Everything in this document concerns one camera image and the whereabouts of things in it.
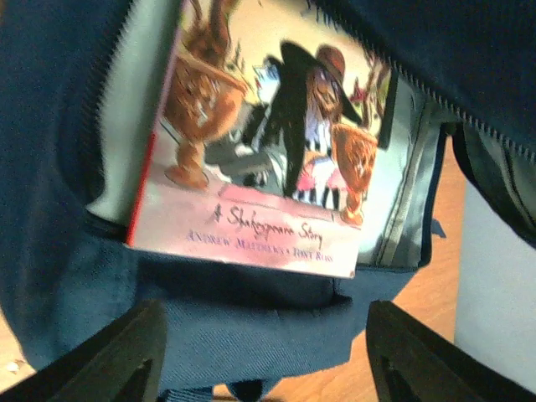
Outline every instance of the book cover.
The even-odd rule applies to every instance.
[[[128,245],[353,277],[389,68],[307,0],[187,0],[178,37]]]

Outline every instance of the zipper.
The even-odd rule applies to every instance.
[[[412,84],[415,88],[423,92],[432,98],[439,106],[454,113],[468,126],[485,133],[493,140],[497,141],[502,147],[508,149],[520,157],[524,157],[531,164],[536,163],[536,152],[531,151],[527,147],[517,144],[511,138],[505,136],[498,130],[488,125],[482,119],[474,116],[473,114],[465,111],[456,103],[448,100],[445,96],[441,95],[436,89],[427,85],[423,80],[414,75],[405,66],[403,66],[387,49],[376,41],[372,40],[361,28],[359,24],[355,23],[348,15],[351,13],[344,12],[338,6],[338,2],[334,0],[314,0],[315,6],[322,10],[331,21],[336,25],[339,25],[347,34],[359,41],[361,45],[374,55],[388,64],[393,72],[404,78],[407,82]]]
[[[111,61],[121,39],[121,32],[130,15],[132,5],[136,0],[122,0],[114,12],[106,20],[103,34],[93,48],[95,61],[90,66],[89,78],[81,99],[80,144],[78,153],[80,158],[81,175],[84,181],[85,200],[90,203],[96,200],[105,188],[104,164],[101,151],[100,108],[104,94],[106,78]]]

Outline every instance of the zipper teeth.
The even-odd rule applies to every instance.
[[[136,0],[122,1],[117,6],[95,44],[98,59],[91,62],[90,73],[82,95],[80,113],[79,156],[85,179],[86,197],[93,201],[104,191],[104,166],[101,152],[101,100],[110,71],[113,54],[121,40],[121,33],[128,21]]]
[[[315,0],[315,5],[319,7],[327,15],[333,17],[333,21],[339,24],[347,33],[353,36],[355,39],[361,43],[361,45],[366,48],[366,50],[371,51],[376,56],[380,57],[385,63],[387,63],[393,71],[397,74],[404,77],[405,80],[410,82],[414,87],[422,91],[424,94],[428,95],[435,102],[437,102],[442,108],[447,109],[448,111],[454,113],[460,119],[462,119],[469,126],[476,128],[478,131],[482,131],[493,138],[495,141],[499,142],[503,147],[507,148],[511,152],[519,155],[520,157],[525,158],[531,164],[536,163],[536,152],[531,151],[523,145],[519,145],[516,142],[512,141],[510,138],[506,137],[502,133],[498,132],[486,122],[481,119],[476,118],[470,113],[464,111],[460,106],[457,106],[453,102],[447,100],[443,95],[437,93],[435,90],[431,89],[427,84],[425,84],[421,79],[415,77],[411,74],[399,61],[394,59],[390,54],[385,50],[381,49],[373,41],[366,38],[365,35],[355,28],[355,25],[348,20],[348,17],[342,13],[336,6],[333,0]]]

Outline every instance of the blue fabric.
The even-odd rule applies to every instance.
[[[0,26],[0,303],[28,361],[42,368],[149,297],[163,300],[167,312],[161,386],[182,390],[169,400],[201,398],[223,382],[254,400],[282,377],[347,361],[369,303],[392,299],[412,273],[359,271],[352,281],[333,281],[137,253],[85,234],[87,199],[76,157],[80,84],[106,20],[125,3],[8,1]],[[526,113],[536,82],[533,28],[512,40],[533,22],[532,9],[513,33],[500,23],[482,27],[492,35],[498,54],[492,57],[482,49],[493,48],[482,34],[465,50],[457,46],[457,35],[477,31],[460,29],[472,15],[482,18],[482,8],[460,14],[476,0],[435,2],[432,10],[388,3],[354,0],[352,7],[409,65],[512,138],[534,145],[536,117]],[[444,32],[445,22],[456,29]]]

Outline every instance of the wooden floor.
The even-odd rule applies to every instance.
[[[434,216],[441,222],[447,238],[434,236],[430,266],[420,271],[395,299],[398,306],[433,330],[452,340],[456,309],[458,263],[461,245],[464,179],[456,165],[451,146],[446,152]],[[0,315],[0,392],[29,376],[33,370],[19,362],[23,357],[16,340]],[[269,399],[285,402],[373,402],[377,398],[365,349],[364,333],[353,342],[352,357],[342,366],[285,379],[271,392]],[[224,386],[216,395],[228,395]]]

